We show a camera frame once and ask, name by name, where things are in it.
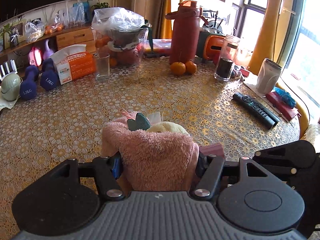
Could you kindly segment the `pink pineapple hand towel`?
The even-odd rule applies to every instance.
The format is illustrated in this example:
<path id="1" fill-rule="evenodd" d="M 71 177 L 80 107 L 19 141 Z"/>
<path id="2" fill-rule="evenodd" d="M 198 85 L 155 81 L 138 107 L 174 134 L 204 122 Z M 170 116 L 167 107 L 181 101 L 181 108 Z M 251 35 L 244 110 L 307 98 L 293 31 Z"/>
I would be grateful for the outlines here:
<path id="1" fill-rule="evenodd" d="M 178 132 L 131 131 L 128 120 L 136 112 L 123 111 L 122 117 L 102 129 L 101 156 L 119 153 L 123 171 L 117 183 L 131 191 L 189 191 L 195 176 L 199 146 L 181 128 Z"/>

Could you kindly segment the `mauve plastic cup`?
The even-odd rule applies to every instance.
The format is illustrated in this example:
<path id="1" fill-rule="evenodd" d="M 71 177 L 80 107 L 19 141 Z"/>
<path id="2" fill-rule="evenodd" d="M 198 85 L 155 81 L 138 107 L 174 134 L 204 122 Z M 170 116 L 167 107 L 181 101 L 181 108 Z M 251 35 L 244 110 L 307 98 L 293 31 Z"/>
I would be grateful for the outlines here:
<path id="1" fill-rule="evenodd" d="M 216 155 L 221 156 L 223 158 L 225 157 L 223 146 L 220 143 L 207 146 L 200 146 L 199 150 L 205 156 Z"/>

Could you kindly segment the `red notebook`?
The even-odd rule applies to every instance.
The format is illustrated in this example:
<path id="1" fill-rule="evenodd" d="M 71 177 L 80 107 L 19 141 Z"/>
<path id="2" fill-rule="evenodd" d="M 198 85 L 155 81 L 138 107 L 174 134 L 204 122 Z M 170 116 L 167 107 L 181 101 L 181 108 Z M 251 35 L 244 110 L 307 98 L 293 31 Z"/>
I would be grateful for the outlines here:
<path id="1" fill-rule="evenodd" d="M 295 116 L 297 116 L 298 110 L 296 108 L 291 108 L 287 105 L 277 92 L 270 92 L 266 94 L 267 100 L 280 111 L 282 116 L 287 120 L 291 121 Z"/>

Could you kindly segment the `black tv remote control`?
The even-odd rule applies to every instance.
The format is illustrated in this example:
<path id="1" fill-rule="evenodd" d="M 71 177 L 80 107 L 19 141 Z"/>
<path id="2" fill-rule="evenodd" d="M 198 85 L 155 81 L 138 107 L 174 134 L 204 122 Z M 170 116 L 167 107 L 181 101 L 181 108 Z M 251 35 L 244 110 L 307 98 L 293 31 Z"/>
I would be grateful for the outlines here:
<path id="1" fill-rule="evenodd" d="M 249 95 L 235 93 L 233 94 L 233 100 L 244 107 L 250 115 L 259 120 L 267 129 L 272 129 L 280 122 L 280 119 L 275 114 Z"/>

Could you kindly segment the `white grey tumbler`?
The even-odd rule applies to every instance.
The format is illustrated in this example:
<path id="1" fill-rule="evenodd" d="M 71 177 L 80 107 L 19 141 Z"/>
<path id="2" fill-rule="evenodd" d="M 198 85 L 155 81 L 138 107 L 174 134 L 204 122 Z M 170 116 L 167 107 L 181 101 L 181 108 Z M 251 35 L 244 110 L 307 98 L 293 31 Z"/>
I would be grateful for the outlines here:
<path id="1" fill-rule="evenodd" d="M 282 72 L 280 65 L 272 61 L 271 59 L 265 58 L 261 64 L 256 89 L 260 94 L 267 94 L 271 92 Z"/>

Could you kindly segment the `glass jar with dark contents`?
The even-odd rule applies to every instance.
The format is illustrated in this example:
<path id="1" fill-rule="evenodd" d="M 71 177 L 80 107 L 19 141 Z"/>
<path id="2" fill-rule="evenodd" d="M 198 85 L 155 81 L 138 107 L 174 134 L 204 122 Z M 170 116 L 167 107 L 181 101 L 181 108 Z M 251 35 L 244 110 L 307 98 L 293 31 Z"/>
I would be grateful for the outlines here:
<path id="1" fill-rule="evenodd" d="M 239 44 L 239 37 L 232 35 L 225 36 L 214 73 L 214 77 L 217 80 L 223 82 L 230 80 L 232 71 L 234 69 L 234 61 L 238 53 Z"/>

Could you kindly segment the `right orange tangerine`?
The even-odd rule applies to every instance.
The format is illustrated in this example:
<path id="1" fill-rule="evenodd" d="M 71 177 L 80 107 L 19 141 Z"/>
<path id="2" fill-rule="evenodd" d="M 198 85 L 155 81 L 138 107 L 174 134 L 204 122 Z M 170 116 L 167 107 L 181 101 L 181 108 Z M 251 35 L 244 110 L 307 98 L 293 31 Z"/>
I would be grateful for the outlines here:
<path id="1" fill-rule="evenodd" d="M 197 72 L 197 64 L 192 61 L 188 61 L 185 63 L 186 72 L 190 75 L 193 75 Z"/>

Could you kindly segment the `orange tangerine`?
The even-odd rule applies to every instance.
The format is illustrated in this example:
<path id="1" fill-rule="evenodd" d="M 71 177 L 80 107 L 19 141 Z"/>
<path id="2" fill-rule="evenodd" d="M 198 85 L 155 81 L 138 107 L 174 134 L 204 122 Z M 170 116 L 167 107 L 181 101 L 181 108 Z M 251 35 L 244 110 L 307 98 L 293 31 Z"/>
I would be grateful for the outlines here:
<path id="1" fill-rule="evenodd" d="M 185 63 L 186 72 L 190 75 L 193 75 L 197 72 L 197 64 L 192 61 L 188 61 Z"/>
<path id="2" fill-rule="evenodd" d="M 174 62 L 170 65 L 170 70 L 172 74 L 176 76 L 184 75 L 186 72 L 186 66 L 182 62 Z"/>

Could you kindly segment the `left orange tangerine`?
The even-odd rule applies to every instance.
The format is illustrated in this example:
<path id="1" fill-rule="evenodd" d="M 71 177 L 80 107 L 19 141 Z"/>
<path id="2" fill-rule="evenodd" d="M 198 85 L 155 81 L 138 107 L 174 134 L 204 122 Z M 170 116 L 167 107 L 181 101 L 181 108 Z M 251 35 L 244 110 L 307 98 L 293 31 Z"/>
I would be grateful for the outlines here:
<path id="1" fill-rule="evenodd" d="M 174 62 L 170 65 L 170 70 L 172 74 L 176 76 L 184 75 L 186 72 L 186 66 L 182 62 Z"/>

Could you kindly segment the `right blue dumbbell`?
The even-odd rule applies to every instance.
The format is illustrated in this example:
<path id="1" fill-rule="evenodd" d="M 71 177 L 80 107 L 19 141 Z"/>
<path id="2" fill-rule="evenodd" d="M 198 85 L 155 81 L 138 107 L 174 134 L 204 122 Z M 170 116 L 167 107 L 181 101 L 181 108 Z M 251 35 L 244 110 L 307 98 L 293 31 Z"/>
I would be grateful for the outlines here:
<path id="1" fill-rule="evenodd" d="M 46 91 L 56 88 L 59 84 L 59 76 L 55 70 L 54 62 L 51 58 L 43 61 L 40 86 Z"/>

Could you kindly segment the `blue dumbbell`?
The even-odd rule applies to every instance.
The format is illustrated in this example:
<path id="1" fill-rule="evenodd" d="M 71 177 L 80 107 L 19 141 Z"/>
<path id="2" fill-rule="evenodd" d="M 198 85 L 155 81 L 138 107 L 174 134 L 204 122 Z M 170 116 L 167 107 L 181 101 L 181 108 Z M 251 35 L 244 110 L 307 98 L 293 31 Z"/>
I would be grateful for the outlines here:
<path id="1" fill-rule="evenodd" d="M 55 70 L 54 62 L 51 58 L 43 61 L 40 86 L 46 91 L 56 88 L 59 84 L 59 76 Z"/>
<path id="2" fill-rule="evenodd" d="M 35 65 L 30 65 L 25 69 L 24 80 L 20 85 L 20 96 L 24 100 L 31 100 L 37 95 L 37 81 L 39 69 Z"/>

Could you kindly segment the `empty clear drinking glass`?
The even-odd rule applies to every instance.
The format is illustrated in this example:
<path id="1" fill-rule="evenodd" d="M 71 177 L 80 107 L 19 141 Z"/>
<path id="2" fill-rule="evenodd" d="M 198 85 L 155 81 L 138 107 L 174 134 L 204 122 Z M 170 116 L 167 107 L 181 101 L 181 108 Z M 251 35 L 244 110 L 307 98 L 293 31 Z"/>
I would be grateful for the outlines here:
<path id="1" fill-rule="evenodd" d="M 93 55 L 95 63 L 95 79 L 103 81 L 110 76 L 110 55 L 109 53 L 100 53 Z"/>

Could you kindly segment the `orange white tissue box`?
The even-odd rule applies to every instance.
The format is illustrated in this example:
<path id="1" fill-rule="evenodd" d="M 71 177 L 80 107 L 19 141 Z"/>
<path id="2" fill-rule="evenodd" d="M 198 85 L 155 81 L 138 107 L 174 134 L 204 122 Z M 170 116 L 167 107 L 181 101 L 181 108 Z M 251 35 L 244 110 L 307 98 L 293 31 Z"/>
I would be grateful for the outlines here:
<path id="1" fill-rule="evenodd" d="M 95 72 L 93 55 L 86 50 L 85 44 L 65 47 L 50 58 L 53 60 L 61 85 Z"/>

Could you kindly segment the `left blue dumbbell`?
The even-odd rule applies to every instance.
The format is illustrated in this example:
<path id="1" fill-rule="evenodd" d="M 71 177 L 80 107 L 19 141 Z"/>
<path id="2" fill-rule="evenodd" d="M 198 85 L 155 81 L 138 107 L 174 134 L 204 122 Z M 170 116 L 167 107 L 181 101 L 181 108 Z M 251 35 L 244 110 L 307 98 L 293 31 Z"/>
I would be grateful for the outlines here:
<path id="1" fill-rule="evenodd" d="M 37 95 L 37 81 L 39 69 L 35 65 L 30 65 L 25 69 L 24 80 L 20 85 L 20 96 L 24 100 L 31 100 Z"/>

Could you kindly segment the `yellow giraffe plush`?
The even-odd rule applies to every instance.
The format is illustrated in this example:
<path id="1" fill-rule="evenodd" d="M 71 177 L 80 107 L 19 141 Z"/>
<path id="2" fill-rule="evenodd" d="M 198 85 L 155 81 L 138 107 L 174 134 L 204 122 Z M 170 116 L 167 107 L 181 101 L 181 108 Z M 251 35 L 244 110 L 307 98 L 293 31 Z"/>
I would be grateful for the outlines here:
<path id="1" fill-rule="evenodd" d="M 267 0 L 263 25 L 249 62 L 249 70 L 258 75 L 264 59 L 273 59 L 281 0 Z"/>

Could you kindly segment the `orange stool-shaped tissue holder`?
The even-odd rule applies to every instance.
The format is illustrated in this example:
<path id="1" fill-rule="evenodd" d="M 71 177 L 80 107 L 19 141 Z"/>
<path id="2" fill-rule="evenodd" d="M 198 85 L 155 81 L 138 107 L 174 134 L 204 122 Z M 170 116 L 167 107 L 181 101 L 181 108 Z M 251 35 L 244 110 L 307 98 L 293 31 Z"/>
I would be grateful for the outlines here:
<path id="1" fill-rule="evenodd" d="M 209 35 L 204 43 L 203 58 L 217 62 L 225 37 L 221 35 Z"/>

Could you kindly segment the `clear container with fruit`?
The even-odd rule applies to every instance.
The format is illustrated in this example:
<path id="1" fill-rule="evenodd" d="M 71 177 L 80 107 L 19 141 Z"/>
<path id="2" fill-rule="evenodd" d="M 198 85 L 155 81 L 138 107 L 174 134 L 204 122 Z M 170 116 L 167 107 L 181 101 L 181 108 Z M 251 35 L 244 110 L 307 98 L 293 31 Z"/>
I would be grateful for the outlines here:
<path id="1" fill-rule="evenodd" d="M 149 34 L 147 27 L 129 31 L 92 29 L 92 33 L 97 55 L 109 56 L 111 67 L 140 64 Z"/>

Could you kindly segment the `dark red water jug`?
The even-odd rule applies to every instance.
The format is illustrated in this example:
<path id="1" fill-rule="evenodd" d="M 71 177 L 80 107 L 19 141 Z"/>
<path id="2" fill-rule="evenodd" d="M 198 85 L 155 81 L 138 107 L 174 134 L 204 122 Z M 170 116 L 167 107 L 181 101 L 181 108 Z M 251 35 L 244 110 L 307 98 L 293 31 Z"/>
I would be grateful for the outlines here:
<path id="1" fill-rule="evenodd" d="M 165 15 L 167 20 L 174 21 L 170 64 L 193 61 L 200 34 L 200 16 L 201 9 L 196 1 L 183 1 L 177 11 Z"/>

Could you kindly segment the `pale green round container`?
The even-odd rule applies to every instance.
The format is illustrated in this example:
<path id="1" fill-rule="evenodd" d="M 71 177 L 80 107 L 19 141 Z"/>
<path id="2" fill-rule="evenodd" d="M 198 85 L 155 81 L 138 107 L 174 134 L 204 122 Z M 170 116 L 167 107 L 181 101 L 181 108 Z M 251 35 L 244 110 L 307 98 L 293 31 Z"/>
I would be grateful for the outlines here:
<path id="1" fill-rule="evenodd" d="M 15 73 L 8 74 L 1 83 L 1 95 L 7 101 L 14 101 L 20 95 L 22 79 Z"/>

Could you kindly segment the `purple kettlebell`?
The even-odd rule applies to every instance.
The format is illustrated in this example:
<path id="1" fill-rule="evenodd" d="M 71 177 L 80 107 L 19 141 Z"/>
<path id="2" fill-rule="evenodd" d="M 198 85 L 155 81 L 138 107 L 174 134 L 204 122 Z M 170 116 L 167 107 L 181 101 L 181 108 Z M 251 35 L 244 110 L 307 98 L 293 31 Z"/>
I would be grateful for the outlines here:
<path id="1" fill-rule="evenodd" d="M 54 54 L 54 51 L 49 48 L 49 44 L 48 43 L 49 43 L 49 39 L 46 39 L 46 41 L 45 41 L 45 50 L 44 50 L 44 54 L 43 54 L 43 59 L 44 60 L 50 58 Z"/>

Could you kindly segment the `wooden tv cabinet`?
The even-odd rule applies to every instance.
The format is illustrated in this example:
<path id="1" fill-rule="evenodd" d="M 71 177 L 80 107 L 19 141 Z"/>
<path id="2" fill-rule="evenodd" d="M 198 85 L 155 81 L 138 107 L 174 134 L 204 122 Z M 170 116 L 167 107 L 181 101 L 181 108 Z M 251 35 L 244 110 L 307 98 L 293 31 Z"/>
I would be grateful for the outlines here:
<path id="1" fill-rule="evenodd" d="M 62 31 L 56 31 L 52 34 L 43 35 L 41 38 L 39 38 L 35 42 L 27 43 L 26 41 L 23 41 L 14 48 L 8 48 L 3 50 L 1 52 L 1 57 L 13 51 L 22 49 L 26 46 L 30 46 L 35 43 L 45 41 L 49 38 L 53 38 L 56 40 L 58 50 L 74 44 L 85 44 L 87 46 L 87 50 L 89 53 L 96 52 L 95 41 L 94 41 L 91 25 L 88 23 L 78 27 L 63 29 Z"/>

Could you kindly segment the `yellow curtain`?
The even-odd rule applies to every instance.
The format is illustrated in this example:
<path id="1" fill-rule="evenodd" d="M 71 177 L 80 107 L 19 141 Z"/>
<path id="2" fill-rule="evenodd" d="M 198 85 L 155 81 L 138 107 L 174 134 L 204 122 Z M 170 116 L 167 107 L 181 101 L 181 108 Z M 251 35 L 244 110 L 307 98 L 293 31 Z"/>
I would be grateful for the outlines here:
<path id="1" fill-rule="evenodd" d="M 161 16 L 161 32 L 160 38 L 172 38 L 172 26 L 171 20 L 167 20 L 165 15 L 171 12 L 171 0 L 164 0 L 162 16 Z"/>

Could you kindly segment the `clear plastic bag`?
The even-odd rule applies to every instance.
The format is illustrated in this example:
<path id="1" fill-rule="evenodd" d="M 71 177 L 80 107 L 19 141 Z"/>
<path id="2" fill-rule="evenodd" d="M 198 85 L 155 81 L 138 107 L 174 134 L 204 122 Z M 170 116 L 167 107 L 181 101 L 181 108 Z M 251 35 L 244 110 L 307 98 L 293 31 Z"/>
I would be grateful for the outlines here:
<path id="1" fill-rule="evenodd" d="M 96 9 L 91 24 L 95 31 L 133 31 L 145 24 L 145 19 L 140 14 L 122 7 Z"/>

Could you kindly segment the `framed photo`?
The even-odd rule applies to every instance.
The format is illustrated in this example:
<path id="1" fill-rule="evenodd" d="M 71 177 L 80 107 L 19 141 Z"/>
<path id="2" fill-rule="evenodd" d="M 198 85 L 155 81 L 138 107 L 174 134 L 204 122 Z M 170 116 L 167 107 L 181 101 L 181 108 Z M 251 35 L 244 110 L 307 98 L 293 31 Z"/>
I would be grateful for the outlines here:
<path id="1" fill-rule="evenodd" d="M 25 25 L 26 19 L 20 19 L 15 22 L 8 22 L 2 27 L 4 48 L 14 48 L 26 40 Z"/>

